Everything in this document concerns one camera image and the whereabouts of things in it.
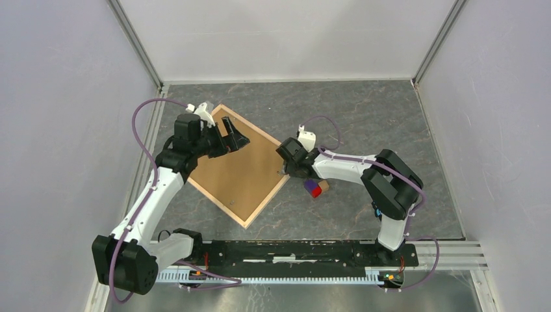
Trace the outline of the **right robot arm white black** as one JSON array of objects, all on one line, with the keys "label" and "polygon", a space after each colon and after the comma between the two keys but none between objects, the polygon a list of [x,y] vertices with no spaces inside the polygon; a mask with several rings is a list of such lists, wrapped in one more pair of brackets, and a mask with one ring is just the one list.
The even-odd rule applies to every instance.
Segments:
[{"label": "right robot arm white black", "polygon": [[377,155],[354,156],[324,148],[307,151],[297,138],[288,138],[276,149],[283,159],[283,173],[304,179],[336,179],[364,186],[372,199],[381,228],[376,259],[392,265],[401,258],[401,245],[409,233],[409,219],[425,203],[424,184],[392,150]]}]

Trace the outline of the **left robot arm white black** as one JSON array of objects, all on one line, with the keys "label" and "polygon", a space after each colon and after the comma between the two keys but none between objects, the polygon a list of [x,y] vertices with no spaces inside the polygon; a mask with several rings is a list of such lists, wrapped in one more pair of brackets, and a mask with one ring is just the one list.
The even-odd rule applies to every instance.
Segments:
[{"label": "left robot arm white black", "polygon": [[150,241],[168,204],[185,185],[199,158],[221,157],[250,143],[228,117],[223,117],[222,123],[226,135],[221,134],[216,122],[192,113],[179,115],[173,135],[155,157],[149,181],[131,210],[110,235],[94,239],[97,278],[111,291],[147,294],[160,271],[180,260],[196,265],[203,259],[198,232],[177,229],[156,244]]}]

